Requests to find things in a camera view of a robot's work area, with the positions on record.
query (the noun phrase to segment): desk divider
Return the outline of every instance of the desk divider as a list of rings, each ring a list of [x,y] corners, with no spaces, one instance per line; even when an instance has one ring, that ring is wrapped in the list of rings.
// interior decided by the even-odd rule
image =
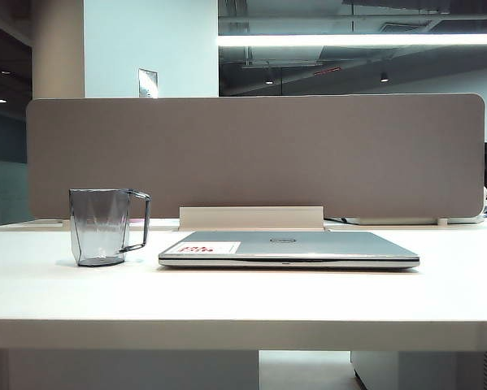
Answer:
[[[474,94],[36,100],[27,116],[40,219],[68,218],[71,188],[140,189],[153,218],[323,206],[326,218],[436,220],[483,206]]]

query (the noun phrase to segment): white desk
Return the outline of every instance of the white desk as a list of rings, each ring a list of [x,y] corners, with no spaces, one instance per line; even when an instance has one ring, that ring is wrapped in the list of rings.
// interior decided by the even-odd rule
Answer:
[[[60,227],[0,228],[0,349],[487,351],[487,222],[356,227],[413,272],[174,271],[165,223],[124,264],[77,267]]]

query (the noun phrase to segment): sticker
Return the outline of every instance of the sticker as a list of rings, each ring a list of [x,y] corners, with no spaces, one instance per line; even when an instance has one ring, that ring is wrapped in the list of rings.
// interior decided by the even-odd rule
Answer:
[[[234,254],[241,241],[186,241],[170,248],[166,254]]]

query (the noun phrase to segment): white bracket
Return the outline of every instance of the white bracket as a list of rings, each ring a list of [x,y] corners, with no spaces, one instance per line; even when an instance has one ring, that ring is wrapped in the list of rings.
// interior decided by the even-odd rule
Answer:
[[[323,207],[181,207],[179,230],[318,231],[324,230]]]

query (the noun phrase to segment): laptop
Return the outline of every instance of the laptop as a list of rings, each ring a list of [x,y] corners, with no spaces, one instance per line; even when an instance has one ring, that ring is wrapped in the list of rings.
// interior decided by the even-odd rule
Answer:
[[[411,268],[418,254],[370,232],[194,232],[159,254],[169,267]]]

